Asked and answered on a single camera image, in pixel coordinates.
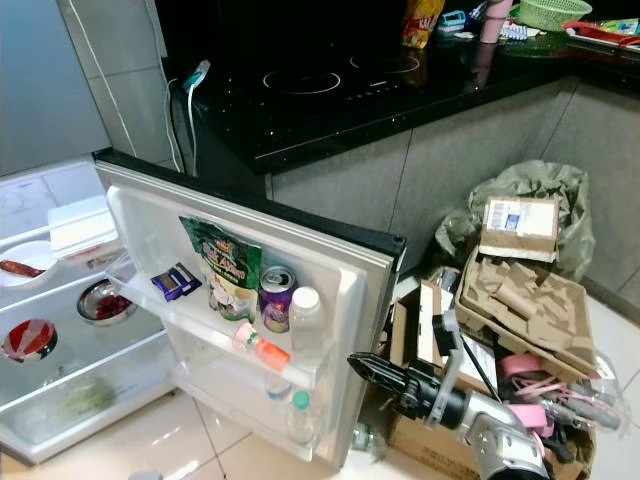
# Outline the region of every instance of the green plastic bag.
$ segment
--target green plastic bag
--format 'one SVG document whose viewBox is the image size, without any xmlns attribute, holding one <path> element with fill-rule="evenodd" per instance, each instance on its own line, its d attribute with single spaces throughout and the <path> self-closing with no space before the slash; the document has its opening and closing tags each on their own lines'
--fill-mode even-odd
<svg viewBox="0 0 640 480">
<path fill-rule="evenodd" d="M 540 160 L 514 165 L 473 189 L 467 206 L 451 212 L 436 230 L 436 241 L 459 266 L 479 242 L 488 197 L 557 198 L 559 256 L 552 270 L 580 281 L 587 272 L 596 241 L 591 229 L 589 177 L 586 172 Z"/>
</svg>

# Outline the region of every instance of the orange bottle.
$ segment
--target orange bottle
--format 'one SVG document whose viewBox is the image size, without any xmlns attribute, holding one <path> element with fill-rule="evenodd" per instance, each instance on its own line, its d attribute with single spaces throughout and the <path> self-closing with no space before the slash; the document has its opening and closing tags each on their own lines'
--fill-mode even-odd
<svg viewBox="0 0 640 480">
<path fill-rule="evenodd" d="M 233 346 L 237 350 L 254 350 L 263 363 L 279 372 L 291 359 L 291 356 L 280 347 L 261 338 L 250 323 L 245 323 L 238 328 L 233 336 Z"/>
</svg>

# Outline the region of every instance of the cardboard box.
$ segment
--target cardboard box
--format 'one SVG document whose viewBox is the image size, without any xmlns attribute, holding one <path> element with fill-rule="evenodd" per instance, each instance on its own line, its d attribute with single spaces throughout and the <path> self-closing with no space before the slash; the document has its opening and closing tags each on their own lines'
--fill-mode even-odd
<svg viewBox="0 0 640 480">
<path fill-rule="evenodd" d="M 556 480 L 586 480 L 595 457 L 594 434 L 579 432 L 569 443 L 576 461 L 562 465 L 552 452 L 547 458 L 554 466 Z M 398 417 L 392 426 L 390 444 L 425 465 L 455 480 L 478 480 L 473 450 L 458 443 L 453 433 L 438 426 L 429 430 L 421 420 Z"/>
<path fill-rule="evenodd" d="M 553 262 L 557 256 L 557 199 L 489 197 L 480 253 Z"/>
<path fill-rule="evenodd" d="M 488 265 L 476 248 L 456 293 L 458 321 L 473 330 L 489 328 L 514 353 L 538 355 L 545 370 L 567 383 L 589 378 L 595 346 L 586 291 L 553 274 L 540 280 L 517 263 Z M 556 297 L 559 303 L 550 300 Z M 559 318 L 566 321 L 554 323 Z"/>
<path fill-rule="evenodd" d="M 440 356 L 436 339 L 433 334 L 433 316 L 440 315 L 449 310 L 453 305 L 454 295 L 446 290 L 442 290 L 426 280 L 420 285 L 420 328 L 418 329 L 418 357 L 427 362 L 431 362 L 439 367 L 443 367 L 445 359 Z M 467 345 L 474 352 L 480 365 L 487 374 L 494 387 L 497 388 L 498 380 L 496 375 L 495 356 L 493 348 L 485 346 L 477 340 L 466 335 L 462 331 L 462 336 Z M 460 373 L 456 380 L 456 387 L 467 390 L 469 388 L 481 393 L 489 393 L 489 389 L 484 384 L 482 377 L 471 362 L 465 352 L 464 363 L 460 368 Z"/>
<path fill-rule="evenodd" d="M 418 351 L 418 312 L 420 290 L 416 289 L 394 304 L 389 360 L 404 367 Z"/>
</svg>

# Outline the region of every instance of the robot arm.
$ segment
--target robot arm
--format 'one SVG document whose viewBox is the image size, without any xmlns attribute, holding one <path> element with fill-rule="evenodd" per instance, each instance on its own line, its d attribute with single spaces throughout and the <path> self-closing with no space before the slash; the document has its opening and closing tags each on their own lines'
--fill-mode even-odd
<svg viewBox="0 0 640 480">
<path fill-rule="evenodd" d="M 458 442 L 474 450 L 481 480 L 547 480 L 538 444 L 511 410 L 481 393 L 454 388 L 464 355 L 462 339 L 453 312 L 439 320 L 438 347 L 449 356 L 442 380 L 433 365 L 420 359 L 405 370 L 366 352 L 351 354 L 349 364 L 365 380 L 396 395 L 399 413 L 425 418 L 427 427 L 441 424 L 452 430 Z"/>
</svg>

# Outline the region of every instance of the sausage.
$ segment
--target sausage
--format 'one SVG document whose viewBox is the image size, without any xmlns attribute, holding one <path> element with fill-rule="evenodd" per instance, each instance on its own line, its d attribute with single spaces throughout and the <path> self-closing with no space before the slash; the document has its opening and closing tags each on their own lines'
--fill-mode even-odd
<svg viewBox="0 0 640 480">
<path fill-rule="evenodd" d="M 30 267 L 29 265 L 25 265 L 24 263 L 12 262 L 11 260 L 0 261 L 0 269 L 4 270 L 5 272 L 31 278 L 35 278 L 45 272 L 44 270 L 38 270 L 37 268 Z"/>
</svg>

